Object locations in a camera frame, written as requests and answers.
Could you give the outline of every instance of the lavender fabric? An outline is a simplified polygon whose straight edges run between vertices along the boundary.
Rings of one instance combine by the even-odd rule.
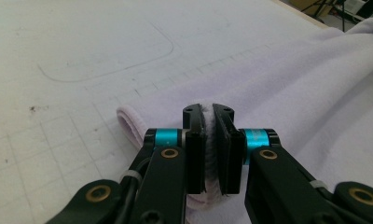
[[[136,100],[117,116],[140,148],[148,128],[181,128],[182,109],[194,103],[203,105],[208,126],[209,172],[207,193],[188,195],[190,223],[248,223],[243,193],[226,198],[219,192],[212,103],[233,108],[238,128],[276,130],[284,148],[330,188],[345,180],[373,187],[373,18],[345,34],[324,29]]]

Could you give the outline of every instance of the robotic arm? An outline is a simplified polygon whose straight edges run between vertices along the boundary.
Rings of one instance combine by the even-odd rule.
[[[332,194],[269,129],[236,129],[234,111],[213,105],[222,194],[240,193],[249,165],[245,207],[256,224],[373,224],[373,188],[340,183]],[[149,129],[120,183],[81,188],[48,223],[182,224],[187,194],[205,191],[206,132],[200,105],[183,110],[183,129]]]

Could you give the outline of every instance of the table surface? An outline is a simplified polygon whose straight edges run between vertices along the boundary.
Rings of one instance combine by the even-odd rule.
[[[118,180],[137,150],[117,107],[324,27],[303,15],[270,0],[0,0],[0,223],[44,223]]]

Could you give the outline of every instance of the blue ring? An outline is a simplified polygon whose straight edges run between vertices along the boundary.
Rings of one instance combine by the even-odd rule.
[[[247,141],[247,158],[244,164],[249,165],[251,153],[258,147],[269,147],[270,143],[268,134],[264,129],[244,129],[244,132]]]
[[[155,134],[155,147],[177,146],[177,129],[157,129]]]

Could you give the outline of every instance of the cloth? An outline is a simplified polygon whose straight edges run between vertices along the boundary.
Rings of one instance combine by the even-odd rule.
[[[282,145],[333,188],[356,180],[373,187],[373,18],[347,33],[327,28],[227,70],[171,87],[117,110],[140,148],[148,128],[182,128],[182,109],[201,103],[235,110],[237,128],[272,128]],[[206,119],[208,126],[213,122]],[[214,169],[209,137],[206,168]],[[244,168],[242,191],[245,191]],[[248,223],[243,193],[225,203],[215,179],[206,194],[188,195],[190,223]],[[210,211],[214,204],[218,206]]]

